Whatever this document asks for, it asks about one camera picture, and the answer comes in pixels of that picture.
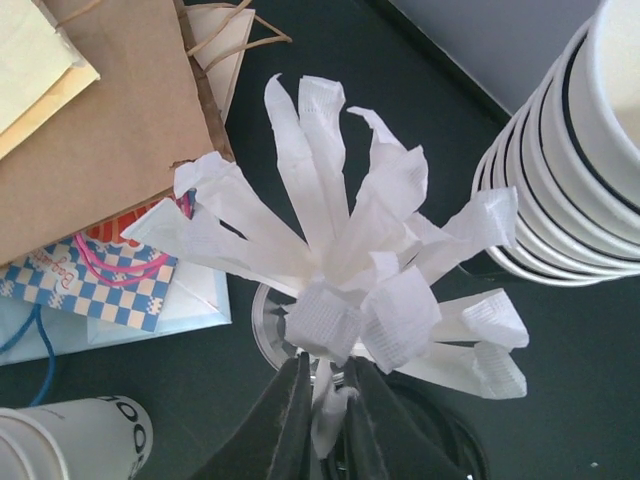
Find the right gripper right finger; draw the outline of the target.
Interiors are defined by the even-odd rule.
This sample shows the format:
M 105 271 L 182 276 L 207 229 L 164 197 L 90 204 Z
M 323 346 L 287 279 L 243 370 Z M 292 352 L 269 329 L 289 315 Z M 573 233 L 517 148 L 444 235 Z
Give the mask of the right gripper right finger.
M 358 391 L 345 417 L 348 471 L 355 479 L 463 479 L 464 472 L 415 425 L 373 364 L 362 357 L 344 366 Z

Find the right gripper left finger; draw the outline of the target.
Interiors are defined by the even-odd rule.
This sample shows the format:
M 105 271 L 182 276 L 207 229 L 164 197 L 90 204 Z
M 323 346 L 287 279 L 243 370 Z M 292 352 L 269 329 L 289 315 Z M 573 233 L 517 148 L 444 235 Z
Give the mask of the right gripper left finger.
M 231 438 L 194 479 L 309 479 L 311 380 L 306 353 L 287 360 Z

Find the single white stirrer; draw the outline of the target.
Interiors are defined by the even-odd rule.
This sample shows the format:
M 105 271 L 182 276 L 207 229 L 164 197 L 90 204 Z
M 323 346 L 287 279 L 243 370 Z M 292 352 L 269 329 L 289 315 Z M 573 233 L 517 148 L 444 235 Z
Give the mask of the single white stirrer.
M 335 446 L 351 398 L 359 391 L 354 387 L 336 389 L 328 359 L 322 358 L 317 366 L 312 391 L 311 440 L 319 460 L 324 460 Z

